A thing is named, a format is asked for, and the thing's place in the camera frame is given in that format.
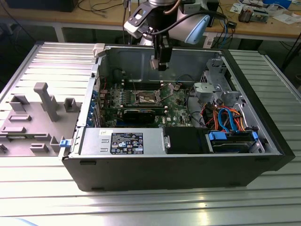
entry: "metal table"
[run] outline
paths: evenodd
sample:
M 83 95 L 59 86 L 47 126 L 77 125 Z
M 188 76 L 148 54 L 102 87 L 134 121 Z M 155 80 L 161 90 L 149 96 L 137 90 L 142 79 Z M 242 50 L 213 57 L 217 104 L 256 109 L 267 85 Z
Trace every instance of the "metal table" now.
M 49 88 L 56 97 L 66 89 L 58 87 L 62 84 L 74 92 L 61 95 L 74 97 L 78 89 L 85 89 L 85 69 L 79 68 L 94 63 L 92 48 L 92 44 L 72 43 L 35 46 L 1 93 L 1 113 L 8 110 L 6 101 L 13 90 L 30 86 L 36 77 L 52 81 Z M 296 155 L 281 170 L 264 173 L 247 187 L 87 193 L 77 188 L 57 157 L 0 158 L 0 216 L 24 218 L 40 226 L 67 221 L 114 226 L 300 225 L 300 94 L 267 56 L 254 51 L 231 53 Z M 53 63 L 59 60 L 62 73 L 55 76 Z M 44 62 L 40 70 L 32 69 L 37 62 Z M 21 91 L 36 99 L 27 89 Z

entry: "table leg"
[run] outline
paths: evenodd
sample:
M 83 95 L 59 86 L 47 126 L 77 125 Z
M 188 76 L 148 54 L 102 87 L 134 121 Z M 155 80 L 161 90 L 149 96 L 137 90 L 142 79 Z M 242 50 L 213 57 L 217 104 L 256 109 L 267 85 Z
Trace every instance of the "table leg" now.
M 13 30 L 10 28 L 9 24 L 2 24 L 2 23 L 0 23 L 0 26 L 1 26 L 1 28 L 4 29 L 4 31 L 6 31 L 6 33 L 8 35 L 12 35 L 13 34 Z
M 203 45 L 203 48 L 211 48 L 214 38 L 216 37 L 215 32 L 206 33 L 206 39 Z
M 59 25 L 59 24 L 56 24 L 53 27 L 55 29 L 55 33 L 56 33 L 56 36 L 57 36 L 57 41 L 58 42 L 65 42 L 65 36 L 64 36 L 64 33 L 63 33 L 62 26 Z

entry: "blue latch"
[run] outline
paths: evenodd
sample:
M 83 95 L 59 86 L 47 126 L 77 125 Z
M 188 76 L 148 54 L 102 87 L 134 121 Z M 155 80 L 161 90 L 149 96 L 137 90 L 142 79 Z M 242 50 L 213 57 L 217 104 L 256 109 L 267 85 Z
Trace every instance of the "blue latch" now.
M 209 133 L 210 140 L 226 140 L 227 136 L 224 132 L 211 132 Z
M 252 132 L 252 135 L 253 135 L 253 137 L 254 137 L 255 140 L 258 140 L 258 135 L 257 135 L 256 132 Z
M 72 139 L 61 140 L 60 147 L 71 147 Z

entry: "desk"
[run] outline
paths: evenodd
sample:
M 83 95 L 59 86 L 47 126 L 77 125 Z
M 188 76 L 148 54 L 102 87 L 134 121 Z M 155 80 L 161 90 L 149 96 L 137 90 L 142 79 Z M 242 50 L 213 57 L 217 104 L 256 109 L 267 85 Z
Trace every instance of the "desk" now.
M 91 0 L 92 3 L 99 3 L 99 0 Z M 113 0 L 108 4 L 103 4 L 103 8 L 121 3 L 121 0 Z M 258 39 L 258 40 L 277 40 L 277 41 L 295 41 L 298 37 L 301 26 L 299 24 L 287 25 L 274 18 L 269 18 L 267 24 L 251 22 L 248 24 L 238 22 L 238 14 L 228 12 L 230 4 L 235 0 L 221 0 L 224 13 L 230 17 L 229 20 L 236 22 L 236 32 L 234 38 L 242 39 Z M 88 0 L 84 1 L 81 6 L 90 9 Z M 52 26 L 55 29 L 59 42 L 65 42 L 62 28 L 87 28 L 87 29 L 104 29 L 104 30 L 122 30 L 123 6 L 117 6 L 107 10 L 107 18 L 96 15 L 92 12 L 86 12 L 79 8 L 75 8 L 72 13 L 44 11 L 33 9 L 10 9 L 7 10 L 21 24 Z M 301 10 L 299 6 L 291 6 L 290 10 Z M 2 23 L 13 23 L 13 20 L 0 7 L 0 19 Z M 219 33 L 222 27 L 218 20 L 215 20 L 213 27 L 207 28 L 204 33 L 207 36 L 205 47 L 210 47 L 210 41 Z

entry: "power supply label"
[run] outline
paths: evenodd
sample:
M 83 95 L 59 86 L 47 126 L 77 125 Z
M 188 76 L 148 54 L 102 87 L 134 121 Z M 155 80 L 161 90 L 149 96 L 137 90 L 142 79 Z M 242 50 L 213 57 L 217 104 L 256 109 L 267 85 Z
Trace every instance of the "power supply label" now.
M 143 154 L 143 133 L 112 133 L 111 154 Z

